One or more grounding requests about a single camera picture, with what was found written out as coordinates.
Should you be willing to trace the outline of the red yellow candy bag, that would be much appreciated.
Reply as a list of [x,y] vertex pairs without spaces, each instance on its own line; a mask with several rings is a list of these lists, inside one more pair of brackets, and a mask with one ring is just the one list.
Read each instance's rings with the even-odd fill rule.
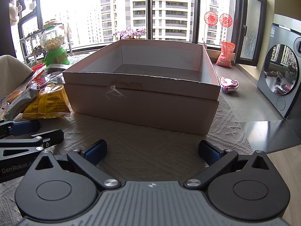
[[31,68],[34,71],[33,78],[30,81],[30,84],[42,85],[46,82],[46,65],[44,63],[37,64]]

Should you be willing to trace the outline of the metal shelf rack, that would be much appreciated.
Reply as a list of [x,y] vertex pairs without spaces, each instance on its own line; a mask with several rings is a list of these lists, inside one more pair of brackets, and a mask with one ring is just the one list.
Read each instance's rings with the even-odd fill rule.
[[65,40],[62,46],[66,50],[67,56],[73,55],[68,29],[65,29],[65,26],[62,23],[49,22],[45,28],[33,31],[24,38],[20,39],[19,42],[22,49],[22,56],[26,64],[33,61],[38,62],[40,60],[44,62],[46,51],[41,47],[40,39],[45,29],[51,25],[59,26],[61,29],[64,30]]

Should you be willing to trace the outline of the right red window decoration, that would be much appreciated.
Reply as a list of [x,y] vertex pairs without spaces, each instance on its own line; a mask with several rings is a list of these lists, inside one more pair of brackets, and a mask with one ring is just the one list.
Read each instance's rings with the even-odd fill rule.
[[223,13],[219,17],[219,22],[222,27],[228,28],[233,24],[233,19],[232,19],[231,15]]

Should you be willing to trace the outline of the green gumball machine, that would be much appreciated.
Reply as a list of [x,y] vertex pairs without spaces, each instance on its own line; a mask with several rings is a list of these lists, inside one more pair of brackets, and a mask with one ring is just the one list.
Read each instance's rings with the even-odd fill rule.
[[51,64],[69,65],[67,52],[63,48],[65,40],[64,30],[59,26],[48,26],[41,35],[40,45],[46,51],[44,63],[46,66]]

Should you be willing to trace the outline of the pink orchid flower pot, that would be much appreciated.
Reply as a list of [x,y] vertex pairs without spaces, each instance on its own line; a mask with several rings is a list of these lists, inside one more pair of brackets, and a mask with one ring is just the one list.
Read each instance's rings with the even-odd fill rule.
[[113,36],[117,37],[119,40],[133,40],[141,39],[143,36],[146,36],[146,29],[126,29],[122,31],[116,31]]

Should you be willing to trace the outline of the red white bag on floor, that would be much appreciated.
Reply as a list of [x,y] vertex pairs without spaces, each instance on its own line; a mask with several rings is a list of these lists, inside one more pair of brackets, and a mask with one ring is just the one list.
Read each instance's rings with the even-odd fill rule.
[[222,93],[236,92],[239,87],[239,82],[237,80],[232,80],[225,77],[219,78],[220,90]]

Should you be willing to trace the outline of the left red window decoration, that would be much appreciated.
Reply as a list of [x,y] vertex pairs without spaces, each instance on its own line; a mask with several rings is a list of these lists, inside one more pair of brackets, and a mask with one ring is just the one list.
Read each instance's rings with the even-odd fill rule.
[[215,26],[218,22],[218,15],[214,11],[208,11],[204,14],[204,22],[208,26]]

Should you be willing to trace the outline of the yellow snack bag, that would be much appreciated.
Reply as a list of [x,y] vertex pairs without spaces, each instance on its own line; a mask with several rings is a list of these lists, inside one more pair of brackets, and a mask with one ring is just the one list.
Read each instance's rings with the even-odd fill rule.
[[22,113],[22,118],[51,119],[68,117],[70,114],[64,86],[50,84],[40,90],[38,96]]

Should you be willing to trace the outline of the red window decoration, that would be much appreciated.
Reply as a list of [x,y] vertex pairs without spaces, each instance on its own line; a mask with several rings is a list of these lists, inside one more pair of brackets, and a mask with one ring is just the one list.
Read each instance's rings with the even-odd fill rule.
[[223,13],[219,17],[219,22],[222,27],[228,28],[233,24],[233,19],[232,19],[231,15]]
[[218,15],[214,11],[208,11],[204,14],[204,22],[208,26],[215,26],[218,22]]

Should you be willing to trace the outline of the grey snack bar packet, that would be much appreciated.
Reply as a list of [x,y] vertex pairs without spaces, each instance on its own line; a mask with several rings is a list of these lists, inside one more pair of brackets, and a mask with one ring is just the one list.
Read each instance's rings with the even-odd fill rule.
[[1,119],[13,120],[38,96],[39,87],[36,83],[26,89],[18,88],[1,99]]

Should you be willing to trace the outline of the white textured tablecloth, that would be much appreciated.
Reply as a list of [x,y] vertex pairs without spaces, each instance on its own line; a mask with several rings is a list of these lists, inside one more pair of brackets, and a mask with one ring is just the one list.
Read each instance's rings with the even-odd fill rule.
[[[206,167],[198,155],[201,140],[221,150],[231,148],[239,154],[252,154],[225,98],[220,93],[218,109],[206,136],[126,124],[73,111],[70,117],[40,119],[38,133],[54,129],[64,132],[63,142],[49,149],[54,155],[65,154],[73,148],[84,149],[104,139],[108,153],[97,166],[121,182],[172,180],[183,183]],[[1,225],[16,225],[22,219],[14,201],[21,179],[1,184]]]

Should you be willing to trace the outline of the grey washing machine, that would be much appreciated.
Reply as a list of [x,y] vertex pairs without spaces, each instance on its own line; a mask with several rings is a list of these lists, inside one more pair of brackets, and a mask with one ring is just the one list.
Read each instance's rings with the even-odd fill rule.
[[275,14],[259,90],[287,118],[300,93],[300,21]]

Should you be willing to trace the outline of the black framed window door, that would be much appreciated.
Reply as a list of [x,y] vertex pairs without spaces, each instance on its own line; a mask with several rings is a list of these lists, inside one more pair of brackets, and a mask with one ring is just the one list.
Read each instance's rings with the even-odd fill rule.
[[266,21],[267,0],[242,0],[237,64],[257,66]]

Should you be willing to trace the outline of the orange bag by window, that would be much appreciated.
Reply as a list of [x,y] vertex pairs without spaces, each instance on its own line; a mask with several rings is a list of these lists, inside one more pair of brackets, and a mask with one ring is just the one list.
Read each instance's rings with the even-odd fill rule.
[[231,60],[234,49],[234,43],[221,41],[221,52],[215,64],[218,66],[232,68]]

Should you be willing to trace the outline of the clear bag brown snacks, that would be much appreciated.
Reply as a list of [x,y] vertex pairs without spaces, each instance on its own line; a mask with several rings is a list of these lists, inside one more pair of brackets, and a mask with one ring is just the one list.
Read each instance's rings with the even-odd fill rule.
[[51,85],[51,84],[62,85],[65,83],[65,80],[64,80],[63,73],[57,71],[49,74],[43,73],[37,82],[38,82],[39,90],[42,90],[47,85]]

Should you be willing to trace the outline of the pink cardboard box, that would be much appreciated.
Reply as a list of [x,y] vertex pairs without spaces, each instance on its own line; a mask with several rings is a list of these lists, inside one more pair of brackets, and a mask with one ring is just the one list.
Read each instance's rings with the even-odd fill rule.
[[205,135],[220,84],[202,44],[120,40],[63,72],[72,109],[81,114]]

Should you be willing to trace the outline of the beige covered chair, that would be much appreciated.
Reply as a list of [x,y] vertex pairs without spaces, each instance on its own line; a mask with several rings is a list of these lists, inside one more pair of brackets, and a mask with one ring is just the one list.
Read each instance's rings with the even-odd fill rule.
[[33,74],[33,70],[11,55],[0,58],[0,96],[5,97]]

